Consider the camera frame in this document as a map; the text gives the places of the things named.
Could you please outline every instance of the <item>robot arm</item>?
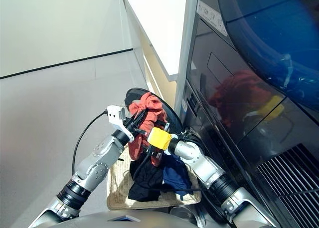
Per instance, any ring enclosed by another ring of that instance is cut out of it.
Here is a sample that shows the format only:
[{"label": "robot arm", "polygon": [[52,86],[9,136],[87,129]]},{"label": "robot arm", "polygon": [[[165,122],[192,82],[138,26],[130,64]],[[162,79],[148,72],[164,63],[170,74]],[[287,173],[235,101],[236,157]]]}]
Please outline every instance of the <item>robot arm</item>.
[{"label": "robot arm", "polygon": [[195,143],[173,138],[168,151],[180,156],[181,160],[193,169],[202,184],[216,194],[231,223],[235,223],[237,227],[247,227],[247,222],[252,225],[249,227],[259,227],[258,224],[280,227],[245,188],[235,185],[216,162],[202,154]]},{"label": "robot arm", "polygon": [[118,160],[124,146],[138,134],[136,129],[147,110],[126,119],[124,108],[108,106],[109,122],[115,132],[109,135],[78,166],[78,170],[59,194],[49,203],[29,228],[48,227],[78,217],[90,194],[105,179],[109,168]]}]

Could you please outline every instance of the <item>gray floor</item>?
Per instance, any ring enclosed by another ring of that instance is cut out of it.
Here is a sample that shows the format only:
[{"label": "gray floor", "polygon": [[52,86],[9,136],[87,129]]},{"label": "gray floor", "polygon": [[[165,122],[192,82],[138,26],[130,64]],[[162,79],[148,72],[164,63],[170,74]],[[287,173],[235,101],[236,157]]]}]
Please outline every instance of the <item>gray floor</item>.
[{"label": "gray floor", "polygon": [[[26,227],[71,177],[74,145],[107,105],[129,88],[146,88],[133,52],[86,60],[0,81],[0,226]],[[77,161],[113,132],[99,119],[83,137]],[[106,210],[102,183],[82,215]]]}]

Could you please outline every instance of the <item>black cloth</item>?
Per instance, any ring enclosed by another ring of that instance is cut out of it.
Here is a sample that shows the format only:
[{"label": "black cloth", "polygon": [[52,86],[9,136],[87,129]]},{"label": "black cloth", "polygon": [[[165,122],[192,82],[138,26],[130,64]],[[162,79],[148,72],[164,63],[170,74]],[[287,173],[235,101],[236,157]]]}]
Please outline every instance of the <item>black cloth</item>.
[{"label": "black cloth", "polygon": [[[135,171],[144,160],[146,154],[143,153],[136,160],[130,164],[131,176],[134,176]],[[151,158],[140,168],[139,173],[136,176],[136,182],[132,185],[129,191],[129,199],[139,202],[158,201],[160,192],[150,191],[142,188],[138,184],[141,184],[147,188],[160,189],[163,181],[163,169],[161,166],[155,167],[151,164]]]}]

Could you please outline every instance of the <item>white countertop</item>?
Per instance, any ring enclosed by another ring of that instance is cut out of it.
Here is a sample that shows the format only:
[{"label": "white countertop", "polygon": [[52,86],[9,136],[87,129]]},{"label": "white countertop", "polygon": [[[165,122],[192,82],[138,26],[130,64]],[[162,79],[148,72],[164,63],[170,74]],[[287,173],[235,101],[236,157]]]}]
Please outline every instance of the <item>white countertop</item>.
[{"label": "white countertop", "polygon": [[127,0],[164,68],[175,81],[183,33],[186,0]]}]

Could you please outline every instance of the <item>wicker basket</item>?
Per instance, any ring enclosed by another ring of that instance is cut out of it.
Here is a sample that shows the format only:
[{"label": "wicker basket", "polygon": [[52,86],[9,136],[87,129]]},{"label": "wicker basket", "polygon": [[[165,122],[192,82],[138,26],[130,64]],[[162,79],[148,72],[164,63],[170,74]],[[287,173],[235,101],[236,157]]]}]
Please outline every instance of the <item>wicker basket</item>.
[{"label": "wicker basket", "polygon": [[[149,209],[162,208],[178,205],[190,205],[200,202],[201,192],[194,191],[194,195],[187,194],[180,200],[179,195],[173,192],[161,192],[158,201],[138,202],[128,198],[129,190],[133,184],[130,174],[129,149],[126,147],[121,158],[124,161],[117,161],[109,170],[107,179],[107,199],[106,203],[110,210],[127,209]],[[197,178],[193,171],[188,170],[189,178],[192,182],[192,188],[199,188]]]}]

